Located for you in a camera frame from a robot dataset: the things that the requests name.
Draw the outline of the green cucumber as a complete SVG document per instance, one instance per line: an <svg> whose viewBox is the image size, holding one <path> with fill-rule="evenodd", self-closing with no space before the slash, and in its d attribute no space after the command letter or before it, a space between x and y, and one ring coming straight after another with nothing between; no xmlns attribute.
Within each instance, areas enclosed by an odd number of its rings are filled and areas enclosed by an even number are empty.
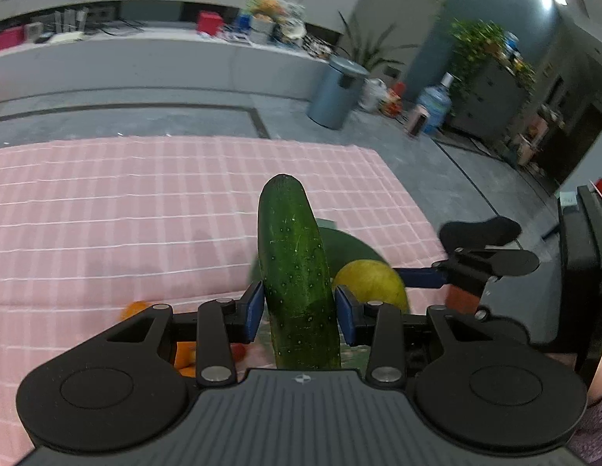
<svg viewBox="0 0 602 466"><path fill-rule="evenodd" d="M276 175L260 194L258 260L277 368L340 368L326 252L304 187L295 177Z"/></svg>

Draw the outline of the orange mandarin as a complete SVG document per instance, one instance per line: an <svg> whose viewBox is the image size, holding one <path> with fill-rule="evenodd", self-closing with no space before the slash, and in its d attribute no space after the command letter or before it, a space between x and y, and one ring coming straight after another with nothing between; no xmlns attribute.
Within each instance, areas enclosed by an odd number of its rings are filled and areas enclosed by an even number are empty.
<svg viewBox="0 0 602 466"><path fill-rule="evenodd" d="M145 301L132 302L122 310L122 312L120 313L120 320L128 320L129 318L131 318L131 316L135 316L138 313L142 313L142 311L146 310L150 306L151 304Z"/></svg>

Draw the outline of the yellow-green pear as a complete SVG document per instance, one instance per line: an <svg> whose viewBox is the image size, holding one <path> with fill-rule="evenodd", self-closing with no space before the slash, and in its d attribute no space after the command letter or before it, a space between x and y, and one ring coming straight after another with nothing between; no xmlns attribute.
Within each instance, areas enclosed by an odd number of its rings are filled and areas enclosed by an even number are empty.
<svg viewBox="0 0 602 466"><path fill-rule="evenodd" d="M343 266L332 287L344 285L360 303L381 301L409 313L406 287L398 273L381 261L357 260Z"/></svg>

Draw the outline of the black sock foot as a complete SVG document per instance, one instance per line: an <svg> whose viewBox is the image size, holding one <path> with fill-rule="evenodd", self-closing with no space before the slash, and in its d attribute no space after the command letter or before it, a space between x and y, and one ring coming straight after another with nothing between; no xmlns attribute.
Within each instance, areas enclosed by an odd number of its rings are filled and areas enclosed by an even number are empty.
<svg viewBox="0 0 602 466"><path fill-rule="evenodd" d="M502 247L515 242L522 233L519 223L512 219L496 216L481 222L449 222L438 232L440 243L447 253L457 249L485 249Z"/></svg>

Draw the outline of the green colander bowl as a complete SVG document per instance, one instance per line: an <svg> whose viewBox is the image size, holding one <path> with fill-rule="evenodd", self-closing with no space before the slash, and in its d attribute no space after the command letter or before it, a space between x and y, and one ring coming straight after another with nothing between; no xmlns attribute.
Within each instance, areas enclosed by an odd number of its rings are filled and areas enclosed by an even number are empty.
<svg viewBox="0 0 602 466"><path fill-rule="evenodd" d="M317 219L317 230L320 232L322 240L322 247L325 252L325 261L328 266L330 279L333 279L342 268L350 262L358 260L372 260L379 261L387 264L386 260L379 254L378 251L367 245L362 240L345 233L345 231L338 230L335 221L328 221L325 219ZM260 243L260 236L266 235L266 228L262 226L262 223L258 223L258 240ZM283 270L293 270L293 275L297 275L299 270L288 264L283 267ZM249 273L248 282L252 283L255 281L262 280L262 267L261 267L261 251L258 250L258 254L255 257L255 262L252 263L251 270Z"/></svg>

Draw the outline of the pink checked tablecloth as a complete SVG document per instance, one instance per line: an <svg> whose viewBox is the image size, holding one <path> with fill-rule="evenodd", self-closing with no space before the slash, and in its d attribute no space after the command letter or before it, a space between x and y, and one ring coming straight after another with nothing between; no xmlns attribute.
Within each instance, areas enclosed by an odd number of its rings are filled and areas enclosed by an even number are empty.
<svg viewBox="0 0 602 466"><path fill-rule="evenodd" d="M234 137L114 137L0 148L0 465L30 449L30 370L136 301L190 310L240 295L260 192L304 186L314 214L391 265L443 258L433 226L368 148Z"/></svg>

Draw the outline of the grey drawer cabinet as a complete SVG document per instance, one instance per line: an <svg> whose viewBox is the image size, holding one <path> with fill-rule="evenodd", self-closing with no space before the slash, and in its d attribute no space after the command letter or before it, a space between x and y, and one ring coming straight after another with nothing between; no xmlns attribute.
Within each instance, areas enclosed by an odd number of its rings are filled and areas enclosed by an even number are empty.
<svg viewBox="0 0 602 466"><path fill-rule="evenodd" d="M499 140L527 95L509 68L489 60L471 89L454 105L452 129L484 142Z"/></svg>

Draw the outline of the blue water jug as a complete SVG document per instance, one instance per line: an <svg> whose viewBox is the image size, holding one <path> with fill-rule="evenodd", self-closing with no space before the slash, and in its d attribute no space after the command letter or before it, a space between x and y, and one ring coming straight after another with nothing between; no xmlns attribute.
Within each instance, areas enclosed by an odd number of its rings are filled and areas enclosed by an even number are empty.
<svg viewBox="0 0 602 466"><path fill-rule="evenodd" d="M445 73L439 84L427 86L421 90L417 103L423 106L428 113L428 118L423 129L424 134L432 134L443 124L446 115L452 107L449 88L453 80L454 77L452 74Z"/></svg>

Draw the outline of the grey round trash bin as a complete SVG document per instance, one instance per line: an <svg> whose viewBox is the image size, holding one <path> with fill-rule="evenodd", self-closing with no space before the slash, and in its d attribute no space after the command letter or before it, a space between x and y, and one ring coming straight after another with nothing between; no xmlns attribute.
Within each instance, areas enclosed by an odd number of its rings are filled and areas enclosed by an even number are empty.
<svg viewBox="0 0 602 466"><path fill-rule="evenodd" d="M360 64L331 56L307 116L326 129L340 129L358 102L367 78L368 71Z"/></svg>

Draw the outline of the trailing green plant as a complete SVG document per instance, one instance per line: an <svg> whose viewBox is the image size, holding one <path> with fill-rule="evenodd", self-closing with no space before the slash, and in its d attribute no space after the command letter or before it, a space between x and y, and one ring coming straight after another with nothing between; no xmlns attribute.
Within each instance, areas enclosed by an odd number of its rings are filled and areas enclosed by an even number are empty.
<svg viewBox="0 0 602 466"><path fill-rule="evenodd" d="M506 31L501 25L493 21L455 19L450 35L453 50L448 71L454 80L449 93L453 100L462 100L486 64L493 62L506 68L527 96L533 93L535 70L517 49L506 44Z"/></svg>

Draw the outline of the spiky potted plant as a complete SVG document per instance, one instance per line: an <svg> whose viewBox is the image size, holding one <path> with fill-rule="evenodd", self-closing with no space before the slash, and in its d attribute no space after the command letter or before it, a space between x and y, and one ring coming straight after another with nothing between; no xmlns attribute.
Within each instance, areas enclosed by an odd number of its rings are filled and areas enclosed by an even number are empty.
<svg viewBox="0 0 602 466"><path fill-rule="evenodd" d="M363 37L361 26L356 17L351 16L346 19L341 12L338 15L344 26L344 37L347 40L347 46L337 45L336 51L342 53L348 60L359 64L369 73L376 71L379 66L403 65L404 62L394 58L394 54L418 47L417 43L398 45L386 43L397 28L395 23L389 24L377 37L372 33L368 33L366 37Z"/></svg>

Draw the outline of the red box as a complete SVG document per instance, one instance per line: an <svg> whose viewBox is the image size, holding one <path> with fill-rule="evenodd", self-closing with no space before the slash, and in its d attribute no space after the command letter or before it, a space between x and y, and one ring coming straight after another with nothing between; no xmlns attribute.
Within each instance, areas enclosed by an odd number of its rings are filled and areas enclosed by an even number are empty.
<svg viewBox="0 0 602 466"><path fill-rule="evenodd" d="M201 10L197 15L197 32L202 35L215 37L224 26L223 17L209 10Z"/></svg>

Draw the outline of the white router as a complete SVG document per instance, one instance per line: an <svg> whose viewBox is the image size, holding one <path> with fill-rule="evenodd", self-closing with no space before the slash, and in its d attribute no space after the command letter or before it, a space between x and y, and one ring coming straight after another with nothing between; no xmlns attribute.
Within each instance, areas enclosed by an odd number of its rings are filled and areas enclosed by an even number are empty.
<svg viewBox="0 0 602 466"><path fill-rule="evenodd" d="M50 43L69 43L82 41L85 37L85 28L88 16L88 9L65 9L61 12L54 12L55 30L51 35Z"/></svg>

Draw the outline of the pink storage box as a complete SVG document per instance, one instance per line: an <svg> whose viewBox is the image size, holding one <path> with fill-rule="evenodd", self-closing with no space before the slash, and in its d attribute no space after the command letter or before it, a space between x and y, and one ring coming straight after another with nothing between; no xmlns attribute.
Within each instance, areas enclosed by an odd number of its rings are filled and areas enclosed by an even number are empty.
<svg viewBox="0 0 602 466"><path fill-rule="evenodd" d="M24 43L24 25L0 31L0 51Z"/></svg>

